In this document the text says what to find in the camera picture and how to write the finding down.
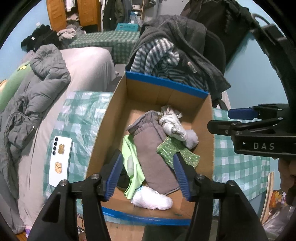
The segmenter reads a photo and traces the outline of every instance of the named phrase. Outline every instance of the smartphone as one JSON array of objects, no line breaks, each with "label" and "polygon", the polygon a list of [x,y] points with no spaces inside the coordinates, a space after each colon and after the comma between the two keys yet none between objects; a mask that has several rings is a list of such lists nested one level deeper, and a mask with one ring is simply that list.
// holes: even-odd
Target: smartphone
[{"label": "smartphone", "polygon": [[49,184],[57,187],[61,180],[68,179],[72,139],[55,136],[51,149]]}]

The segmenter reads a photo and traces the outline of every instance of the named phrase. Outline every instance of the green checkered tablecloth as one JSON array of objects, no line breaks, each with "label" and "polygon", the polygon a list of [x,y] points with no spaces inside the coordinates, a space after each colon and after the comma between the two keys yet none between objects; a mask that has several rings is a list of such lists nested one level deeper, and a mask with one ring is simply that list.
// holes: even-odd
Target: green checkered tablecloth
[{"label": "green checkered tablecloth", "polygon": [[[47,197],[54,190],[54,187],[50,186],[48,182],[54,136],[72,138],[73,146],[68,180],[71,183],[84,180],[97,132],[111,97],[112,93],[106,92],[72,92],[65,100],[64,107],[52,131],[46,154],[43,190]],[[213,108],[212,113],[214,120],[229,120],[227,111]],[[231,137],[220,135],[215,135],[214,152],[214,181],[225,183],[229,179],[235,180],[248,200],[266,190],[270,158],[236,154]],[[218,207],[216,201],[214,205],[215,215],[218,214]],[[82,213],[80,202],[77,203],[77,211]]]},{"label": "green checkered tablecloth", "polygon": [[[49,185],[49,164],[54,137],[72,138],[69,182],[85,180],[96,136],[112,95],[109,92],[78,91],[71,92],[66,98],[52,131],[46,153],[43,191],[47,198],[54,190],[54,187]],[[77,211],[83,213],[79,200],[77,201]]]},{"label": "green checkered tablecloth", "polygon": [[[228,112],[213,108],[213,119],[217,121],[230,120]],[[242,123],[259,121],[238,120]],[[231,137],[215,135],[215,160],[213,180],[225,183],[235,180],[248,200],[251,200],[266,191],[270,158],[248,156],[234,153]],[[218,215],[218,200],[214,203],[214,215]]]},{"label": "green checkered tablecloth", "polygon": [[83,34],[75,39],[69,48],[112,47],[114,64],[127,64],[131,51],[138,41],[140,32],[107,31]]}]

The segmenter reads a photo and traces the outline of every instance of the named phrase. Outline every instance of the blue wall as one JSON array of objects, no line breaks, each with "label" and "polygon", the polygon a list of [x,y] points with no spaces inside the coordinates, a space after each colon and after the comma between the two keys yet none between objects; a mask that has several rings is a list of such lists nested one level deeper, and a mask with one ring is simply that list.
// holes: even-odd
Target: blue wall
[{"label": "blue wall", "polygon": [[41,0],[18,23],[0,49],[0,81],[7,79],[21,64],[26,52],[21,49],[20,43],[36,29],[36,23],[50,25],[46,0]]},{"label": "blue wall", "polygon": [[[274,23],[252,0],[238,0],[238,2],[248,7],[250,12],[257,13],[270,23]],[[228,64],[225,77],[231,84],[227,93],[232,108],[250,107],[263,103],[287,103],[284,88],[276,71],[252,34],[248,34]],[[280,188],[277,160],[271,161],[271,170],[275,171],[274,190],[276,190]]]}]

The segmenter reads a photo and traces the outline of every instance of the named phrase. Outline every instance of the striped towel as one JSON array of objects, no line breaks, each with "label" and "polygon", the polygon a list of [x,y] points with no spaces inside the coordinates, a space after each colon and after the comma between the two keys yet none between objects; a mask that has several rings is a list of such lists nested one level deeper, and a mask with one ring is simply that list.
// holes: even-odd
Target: striped towel
[{"label": "striped towel", "polygon": [[193,73],[186,73],[176,69],[180,61],[180,55],[174,44],[166,38],[157,38],[143,44],[136,52],[131,72],[152,75],[164,79],[170,79],[204,91],[208,91],[208,85],[204,78],[196,79]]}]

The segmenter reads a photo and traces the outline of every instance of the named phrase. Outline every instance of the gold sticker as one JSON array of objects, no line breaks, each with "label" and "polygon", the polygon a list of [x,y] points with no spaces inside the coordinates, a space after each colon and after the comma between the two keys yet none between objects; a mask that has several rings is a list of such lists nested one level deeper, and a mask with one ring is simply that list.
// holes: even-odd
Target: gold sticker
[{"label": "gold sticker", "polygon": [[65,145],[61,144],[59,145],[59,150],[57,151],[59,154],[64,154],[65,152]]},{"label": "gold sticker", "polygon": [[55,167],[54,167],[54,170],[55,170],[58,174],[62,173],[62,164],[59,163],[59,162],[56,162]]}]

